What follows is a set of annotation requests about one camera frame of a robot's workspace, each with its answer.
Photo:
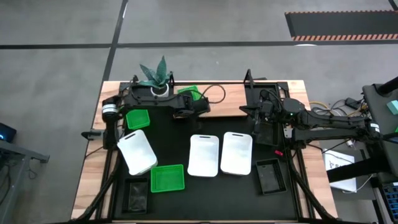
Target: green plant leaves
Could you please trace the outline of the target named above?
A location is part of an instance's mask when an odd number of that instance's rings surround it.
[[[166,72],[167,72],[166,60],[164,59],[164,56],[162,56],[162,60],[160,60],[156,69],[156,75],[159,78],[158,81],[160,81],[161,83],[164,82],[164,80],[166,79]]]
[[[140,85],[144,85],[144,86],[151,86],[154,88],[160,88],[160,86],[158,86],[157,82],[155,80],[148,80],[148,81],[139,81],[138,82]]]
[[[157,82],[155,71],[153,71],[152,69],[149,69],[146,66],[141,65],[141,64],[139,66],[141,67],[142,72],[144,72],[144,75],[147,77],[147,79],[149,81],[156,81]]]

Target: orange and black striped tape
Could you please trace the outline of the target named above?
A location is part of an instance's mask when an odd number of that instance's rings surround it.
[[[394,10],[360,10],[360,11],[307,11],[307,12],[285,12],[288,14],[309,13],[352,13],[352,12],[394,12]],[[398,39],[398,34],[360,34],[360,35],[297,35],[292,37],[294,41],[323,41],[323,40],[393,40]]]

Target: green tray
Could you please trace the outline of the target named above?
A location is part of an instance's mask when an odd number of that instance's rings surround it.
[[[199,100],[199,99],[200,99],[201,94],[199,94],[199,91],[198,91],[198,87],[197,87],[197,86],[188,86],[188,87],[186,87],[186,88],[182,88],[182,89],[180,89],[180,90],[177,90],[177,93],[181,93],[181,92],[187,91],[187,90],[195,90],[195,91],[197,91],[197,92],[191,91],[191,93],[192,93],[192,98],[193,98],[193,100]]]
[[[150,191],[152,193],[183,190],[184,188],[183,165],[160,166],[150,170]]]
[[[147,110],[132,110],[126,114],[127,127],[131,130],[143,128],[150,125]]]

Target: white pot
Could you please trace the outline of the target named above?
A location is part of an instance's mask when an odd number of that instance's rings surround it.
[[[151,87],[150,88],[150,92],[152,93],[153,96],[157,96],[157,97],[168,97],[169,96],[169,84],[166,84],[166,92],[164,92],[163,94],[156,94],[154,93],[154,88]]]

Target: artificial plant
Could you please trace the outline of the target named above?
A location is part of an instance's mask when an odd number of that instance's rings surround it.
[[[140,81],[139,84],[151,86],[157,89],[161,89],[168,84],[172,72],[167,73],[166,60],[164,59],[164,56],[157,65],[156,72],[144,65],[140,64],[139,66],[141,67],[142,72],[144,72],[144,75],[148,78],[146,81]]]

